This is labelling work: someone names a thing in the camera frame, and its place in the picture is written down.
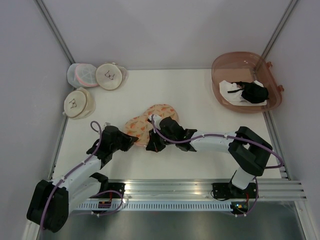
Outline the white garment in basket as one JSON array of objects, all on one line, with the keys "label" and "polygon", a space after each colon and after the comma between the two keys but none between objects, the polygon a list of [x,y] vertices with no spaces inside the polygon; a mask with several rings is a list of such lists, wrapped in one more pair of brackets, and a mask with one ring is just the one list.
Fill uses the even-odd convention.
[{"label": "white garment in basket", "polygon": [[230,83],[225,80],[219,83],[220,95],[229,104],[241,107],[255,107],[267,105],[267,100],[261,103],[251,103],[242,97],[242,90],[236,83]]}]

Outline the left aluminium corner post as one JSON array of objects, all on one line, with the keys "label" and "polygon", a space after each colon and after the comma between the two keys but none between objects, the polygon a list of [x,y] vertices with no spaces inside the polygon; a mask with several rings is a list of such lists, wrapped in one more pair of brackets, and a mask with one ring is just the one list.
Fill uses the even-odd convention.
[{"label": "left aluminium corner post", "polygon": [[44,21],[46,22],[47,26],[49,27],[50,31],[52,32],[55,40],[57,41],[59,47],[62,50],[62,53],[64,54],[67,61],[72,65],[75,64],[76,61],[70,52],[70,49],[68,48],[58,26],[56,25],[48,7],[46,6],[45,2],[43,0],[34,0],[33,1],[35,5],[37,6],[40,14],[42,15]]}]

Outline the beige round laundry bag upper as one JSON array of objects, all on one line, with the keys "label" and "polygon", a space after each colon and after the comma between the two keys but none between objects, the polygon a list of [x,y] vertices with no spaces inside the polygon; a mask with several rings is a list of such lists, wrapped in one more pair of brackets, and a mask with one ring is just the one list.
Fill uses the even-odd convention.
[{"label": "beige round laundry bag upper", "polygon": [[115,62],[100,65],[95,72],[98,85],[107,91],[118,89],[129,77],[127,69]]}]

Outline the white pink mesh laundry bag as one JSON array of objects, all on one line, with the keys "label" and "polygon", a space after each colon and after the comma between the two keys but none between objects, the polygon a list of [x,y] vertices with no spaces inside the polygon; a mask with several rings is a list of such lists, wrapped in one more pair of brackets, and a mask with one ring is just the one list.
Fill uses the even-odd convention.
[{"label": "white pink mesh laundry bag", "polygon": [[96,71],[97,68],[92,64],[74,63],[67,70],[67,82],[74,88],[97,87]]}]

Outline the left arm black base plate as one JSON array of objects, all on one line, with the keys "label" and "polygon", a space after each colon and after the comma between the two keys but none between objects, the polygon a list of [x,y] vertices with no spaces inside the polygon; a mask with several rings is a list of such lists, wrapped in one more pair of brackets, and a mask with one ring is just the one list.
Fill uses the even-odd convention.
[{"label": "left arm black base plate", "polygon": [[102,183],[98,194],[94,198],[98,199],[120,199],[125,193],[124,182]]}]

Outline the orange floral mesh laundry bag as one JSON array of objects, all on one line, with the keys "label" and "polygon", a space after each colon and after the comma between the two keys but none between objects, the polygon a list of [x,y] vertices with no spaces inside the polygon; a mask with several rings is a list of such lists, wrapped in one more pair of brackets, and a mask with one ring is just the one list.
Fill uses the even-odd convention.
[{"label": "orange floral mesh laundry bag", "polygon": [[134,143],[139,147],[146,147],[149,142],[149,131],[153,128],[148,122],[150,115],[158,115],[162,119],[171,117],[175,121],[179,121],[178,113],[168,104],[155,104],[150,106],[144,113],[133,117],[125,125],[123,132],[132,137],[137,137],[138,140]]}]

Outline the beige round laundry bag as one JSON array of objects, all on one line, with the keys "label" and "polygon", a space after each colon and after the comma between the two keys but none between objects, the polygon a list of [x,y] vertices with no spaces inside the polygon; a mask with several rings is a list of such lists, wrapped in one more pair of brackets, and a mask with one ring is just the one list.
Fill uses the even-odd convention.
[{"label": "beige round laundry bag", "polygon": [[118,89],[129,77],[127,69],[115,62],[100,65],[95,72],[98,85],[107,91]]},{"label": "beige round laundry bag", "polygon": [[78,120],[90,116],[96,110],[96,102],[90,92],[83,87],[72,91],[65,98],[62,114]]}]

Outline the aluminium front rail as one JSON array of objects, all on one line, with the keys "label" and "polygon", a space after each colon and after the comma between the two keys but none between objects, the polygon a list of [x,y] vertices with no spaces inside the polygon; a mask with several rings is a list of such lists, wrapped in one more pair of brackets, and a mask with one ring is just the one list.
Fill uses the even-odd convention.
[{"label": "aluminium front rail", "polygon": [[[109,180],[109,183],[125,183],[124,196],[138,200],[186,200],[200,201],[213,198],[212,183],[229,183],[226,179],[149,179]],[[261,201],[305,201],[302,184],[297,180],[259,179],[256,184]]]}]

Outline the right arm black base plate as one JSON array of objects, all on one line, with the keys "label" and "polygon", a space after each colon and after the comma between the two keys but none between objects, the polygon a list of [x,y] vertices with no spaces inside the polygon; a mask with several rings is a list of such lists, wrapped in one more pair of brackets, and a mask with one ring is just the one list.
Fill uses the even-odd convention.
[{"label": "right arm black base plate", "polygon": [[231,199],[254,199],[257,196],[257,185],[253,182],[245,189],[239,189],[227,182],[212,183],[211,195],[214,199],[226,201]]}]

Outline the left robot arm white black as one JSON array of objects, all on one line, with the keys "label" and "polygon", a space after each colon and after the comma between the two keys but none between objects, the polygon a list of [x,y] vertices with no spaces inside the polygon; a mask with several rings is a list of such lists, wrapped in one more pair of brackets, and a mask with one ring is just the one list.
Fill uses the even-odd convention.
[{"label": "left robot arm white black", "polygon": [[65,175],[37,183],[26,218],[53,233],[66,223],[70,213],[92,196],[104,198],[109,193],[109,179],[99,171],[116,151],[127,152],[138,137],[116,126],[99,129],[99,138],[86,152],[87,157]]}]

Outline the aluminium corner post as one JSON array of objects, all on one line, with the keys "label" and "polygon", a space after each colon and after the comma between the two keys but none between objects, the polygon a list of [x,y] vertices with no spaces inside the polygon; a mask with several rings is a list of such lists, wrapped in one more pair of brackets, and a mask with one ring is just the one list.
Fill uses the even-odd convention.
[{"label": "aluminium corner post", "polygon": [[55,40],[57,41],[59,47],[62,50],[62,53],[64,54],[67,61],[72,65],[75,64],[76,61],[70,52],[70,49],[68,48],[58,26],[56,25],[48,7],[46,6],[45,2],[43,0],[34,0],[33,1],[35,5],[37,6],[40,14],[42,15],[44,21],[46,22],[47,26],[49,27],[50,31],[52,32]]},{"label": "aluminium corner post", "polygon": [[280,20],[278,21],[274,31],[271,34],[271,37],[269,38],[261,57],[265,60],[268,55],[270,54],[273,46],[275,45],[277,39],[279,38],[280,34],[284,30],[286,24],[288,23],[291,15],[293,14],[294,10],[296,9],[297,5],[300,3],[300,0],[290,0],[287,7],[285,8],[285,11],[283,12]]}]

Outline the pink translucent plastic basket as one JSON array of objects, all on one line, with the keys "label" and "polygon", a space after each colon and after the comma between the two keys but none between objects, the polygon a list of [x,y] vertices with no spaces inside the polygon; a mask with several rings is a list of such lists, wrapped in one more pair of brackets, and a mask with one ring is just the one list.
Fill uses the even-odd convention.
[{"label": "pink translucent plastic basket", "polygon": [[212,90],[229,110],[253,114],[273,110],[282,103],[284,88],[278,85],[266,62],[253,52],[228,52],[211,67]]}]

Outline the right aluminium corner post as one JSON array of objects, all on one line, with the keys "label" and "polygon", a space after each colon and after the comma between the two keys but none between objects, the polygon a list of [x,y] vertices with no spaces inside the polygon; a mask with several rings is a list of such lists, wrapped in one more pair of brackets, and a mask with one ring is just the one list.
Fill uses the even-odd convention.
[{"label": "right aluminium corner post", "polygon": [[261,57],[265,60],[268,55],[270,54],[273,46],[275,45],[277,39],[279,38],[280,34],[284,30],[286,24],[288,23],[291,15],[293,14],[294,10],[296,9],[297,5],[300,3],[300,0],[290,0],[287,7],[285,8],[285,11],[283,12],[280,20],[278,21],[274,31],[271,34],[271,37],[269,38]]}]

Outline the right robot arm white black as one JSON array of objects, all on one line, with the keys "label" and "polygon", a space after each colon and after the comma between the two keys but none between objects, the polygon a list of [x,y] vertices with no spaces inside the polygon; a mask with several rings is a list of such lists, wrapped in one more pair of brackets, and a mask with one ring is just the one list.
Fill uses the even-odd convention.
[{"label": "right robot arm white black", "polygon": [[175,145],[184,152],[221,152],[230,154],[238,164],[228,184],[228,192],[235,198],[241,197],[251,181],[263,175],[272,146],[246,126],[227,133],[203,132],[183,128],[171,117],[150,115],[147,151],[160,152],[168,145]]}]

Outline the black bra in basket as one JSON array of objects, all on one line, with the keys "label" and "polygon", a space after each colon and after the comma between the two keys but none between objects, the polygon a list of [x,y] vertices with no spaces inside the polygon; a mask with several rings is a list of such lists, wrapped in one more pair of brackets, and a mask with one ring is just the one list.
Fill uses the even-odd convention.
[{"label": "black bra in basket", "polygon": [[260,104],[269,99],[269,91],[266,87],[262,87],[255,82],[234,82],[234,84],[239,85],[239,89],[228,90],[228,94],[233,94],[241,92],[241,97],[252,103]]}]

